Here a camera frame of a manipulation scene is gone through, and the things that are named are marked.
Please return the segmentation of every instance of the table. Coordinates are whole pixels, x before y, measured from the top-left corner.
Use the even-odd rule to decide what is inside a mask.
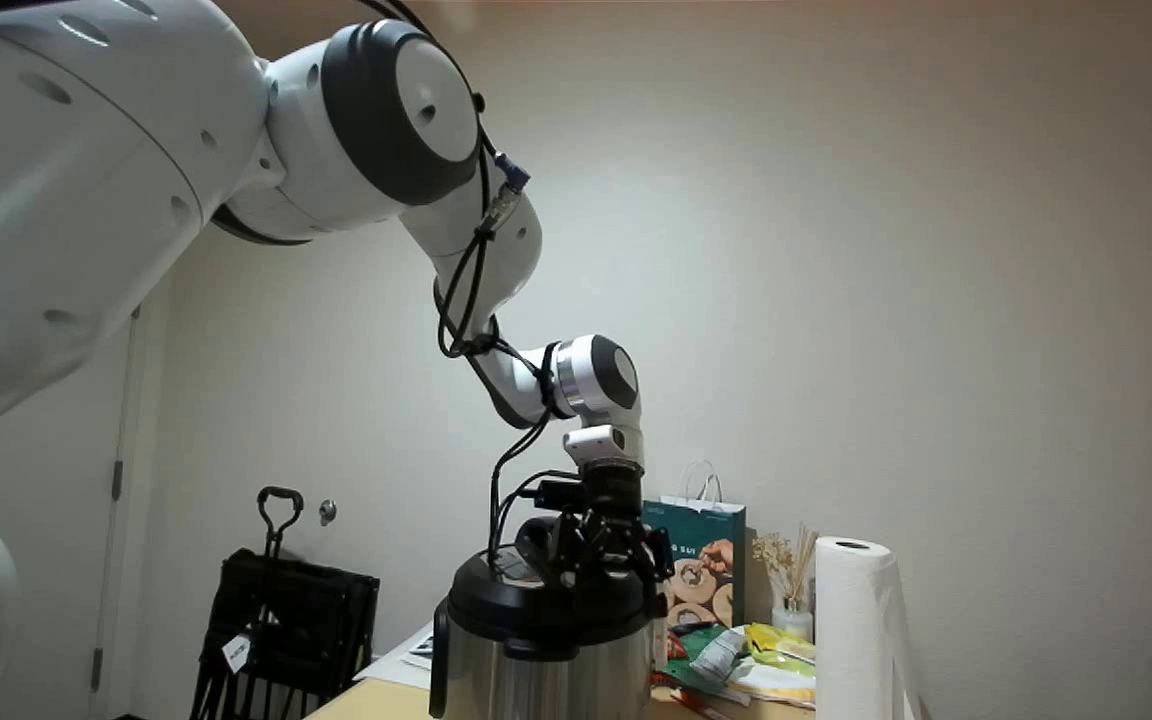
[[[420,639],[433,623],[424,626],[412,637],[367,666],[358,674],[362,682],[342,696],[311,714],[312,720],[429,720],[429,672],[403,662],[401,657]],[[699,715],[669,698],[669,692],[657,688],[652,692],[647,720],[696,720]],[[741,707],[730,702],[713,700],[714,708],[732,720],[813,720],[814,712],[774,702],[753,702]]]

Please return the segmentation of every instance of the paper towel roll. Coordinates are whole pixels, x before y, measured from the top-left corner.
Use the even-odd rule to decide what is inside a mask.
[[[814,556],[817,720],[923,720],[896,556],[833,537]]]

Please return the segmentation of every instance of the white door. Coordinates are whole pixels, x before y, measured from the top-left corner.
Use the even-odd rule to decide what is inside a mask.
[[[0,418],[0,536],[20,576],[0,720],[88,715],[128,333]]]

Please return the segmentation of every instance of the door hinge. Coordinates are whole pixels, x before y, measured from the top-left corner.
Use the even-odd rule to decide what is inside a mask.
[[[100,691],[100,668],[105,660],[105,647],[92,650],[92,692]]]
[[[114,461],[114,482],[109,485],[109,495],[114,498],[114,502],[123,497],[123,461]]]

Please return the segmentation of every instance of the white bag handle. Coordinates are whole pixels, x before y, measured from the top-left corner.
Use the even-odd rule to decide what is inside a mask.
[[[696,493],[695,497],[691,495],[691,478],[698,473],[698,470],[703,470],[705,473],[705,482],[700,485],[700,492]],[[708,494],[708,488],[714,487],[718,491],[718,498],[710,498],[710,502],[722,502],[723,501],[723,484],[721,479],[718,479],[718,471],[714,470],[714,465],[708,460],[695,460],[691,464],[687,465],[682,470],[682,488],[679,492],[679,497],[685,498],[685,500],[705,500]]]

